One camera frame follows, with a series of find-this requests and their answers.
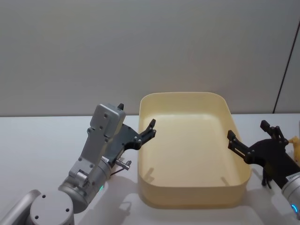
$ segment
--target table surface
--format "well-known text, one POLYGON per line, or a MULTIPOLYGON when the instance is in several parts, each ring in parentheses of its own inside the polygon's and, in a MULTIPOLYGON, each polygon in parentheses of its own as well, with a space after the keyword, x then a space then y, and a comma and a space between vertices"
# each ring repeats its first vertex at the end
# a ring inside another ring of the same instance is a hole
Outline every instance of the table surface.
MULTIPOLYGON (((90 116, 0 118, 0 211, 5 213, 32 189, 56 190, 78 159, 87 138, 90 116)), ((279 125, 286 138, 299 136, 300 114, 233 115, 246 145, 268 138, 260 129, 261 120, 279 125)), ((135 130, 138 116, 127 116, 125 124, 135 130)), ((292 154, 292 146, 287 152, 292 154)), ((271 182, 261 186, 262 168, 252 166, 252 176, 241 204, 219 210, 158 210, 144 204, 137 193, 137 154, 126 151, 132 160, 129 171, 113 176, 86 211, 75 215, 76 225, 295 225, 300 224, 271 182)))

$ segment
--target white wall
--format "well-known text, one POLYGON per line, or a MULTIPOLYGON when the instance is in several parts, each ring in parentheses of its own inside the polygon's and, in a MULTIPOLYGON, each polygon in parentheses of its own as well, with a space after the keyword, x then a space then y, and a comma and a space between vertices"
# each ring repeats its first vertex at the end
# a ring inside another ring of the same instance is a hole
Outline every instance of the white wall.
POLYGON ((91 114, 212 91, 270 113, 299 0, 1 0, 0 115, 91 114))
POLYGON ((276 112, 300 113, 300 34, 296 39, 276 112))

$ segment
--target yellow object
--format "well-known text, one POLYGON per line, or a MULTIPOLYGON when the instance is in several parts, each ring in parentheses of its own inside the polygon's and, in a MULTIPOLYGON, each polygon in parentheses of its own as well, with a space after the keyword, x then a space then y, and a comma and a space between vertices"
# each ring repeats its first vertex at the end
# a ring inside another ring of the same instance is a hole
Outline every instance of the yellow object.
POLYGON ((294 160, 296 162, 299 162, 300 161, 300 139, 297 136, 295 136, 289 140, 289 143, 292 143, 292 146, 294 147, 294 160))
POLYGON ((139 150, 141 199, 155 208, 226 208, 241 201, 251 170, 229 150, 238 139, 226 101, 207 92, 156 93, 141 101, 139 131, 156 137, 139 150))

